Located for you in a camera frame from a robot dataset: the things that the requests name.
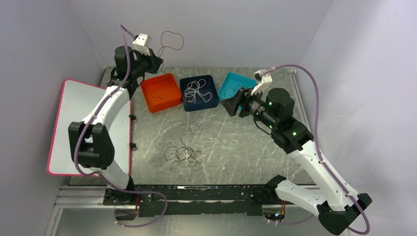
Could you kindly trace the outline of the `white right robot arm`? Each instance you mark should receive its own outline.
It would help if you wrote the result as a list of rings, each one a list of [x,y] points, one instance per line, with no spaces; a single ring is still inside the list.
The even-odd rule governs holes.
[[[251,91],[241,88],[220,103],[231,117],[252,116],[255,123],[267,126],[270,131],[266,134],[306,170],[318,187],[318,190],[307,189],[277,175],[265,184],[266,199],[272,204],[281,200],[303,208],[333,235],[349,230],[372,203],[370,196],[353,189],[324,157],[313,134],[294,118],[295,102],[285,89],[271,89],[265,100],[262,94],[252,95]]]

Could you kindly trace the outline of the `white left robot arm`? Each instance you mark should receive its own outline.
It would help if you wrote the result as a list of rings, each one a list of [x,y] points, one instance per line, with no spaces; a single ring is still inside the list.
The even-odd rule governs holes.
[[[133,179],[115,160],[115,147],[109,130],[116,116],[133,97],[147,73],[155,74],[163,63],[151,48],[120,46],[115,49],[115,67],[103,97],[82,121],[71,122],[68,136],[71,158],[78,173],[101,176],[109,188],[117,190],[123,204],[134,202]]]

